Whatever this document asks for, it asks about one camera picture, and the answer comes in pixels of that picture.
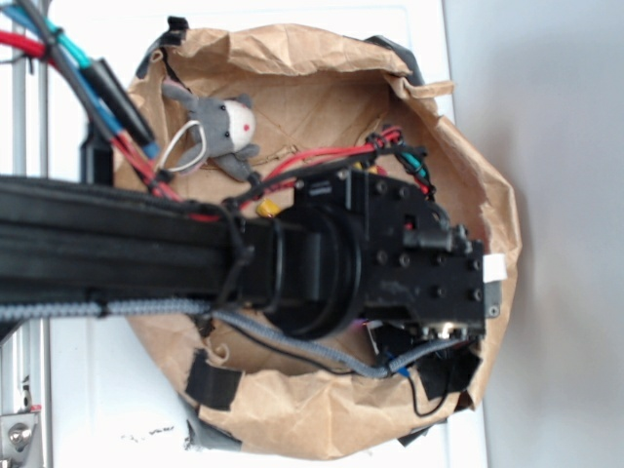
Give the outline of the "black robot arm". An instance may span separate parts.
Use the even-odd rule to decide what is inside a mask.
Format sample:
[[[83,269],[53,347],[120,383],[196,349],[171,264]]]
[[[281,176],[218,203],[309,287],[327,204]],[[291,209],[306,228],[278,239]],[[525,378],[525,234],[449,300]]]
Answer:
[[[319,339],[357,320],[484,335],[501,305],[484,246],[413,184],[301,171],[273,218],[134,191],[5,176],[1,318],[263,312]]]

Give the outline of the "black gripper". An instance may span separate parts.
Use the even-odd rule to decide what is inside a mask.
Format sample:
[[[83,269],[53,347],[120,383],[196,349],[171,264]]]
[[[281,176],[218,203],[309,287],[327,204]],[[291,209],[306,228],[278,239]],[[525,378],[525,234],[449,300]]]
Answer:
[[[414,184],[345,169],[301,178],[293,220],[310,232],[319,300],[293,332],[318,339],[353,321],[405,327],[422,339],[485,336],[485,249]]]

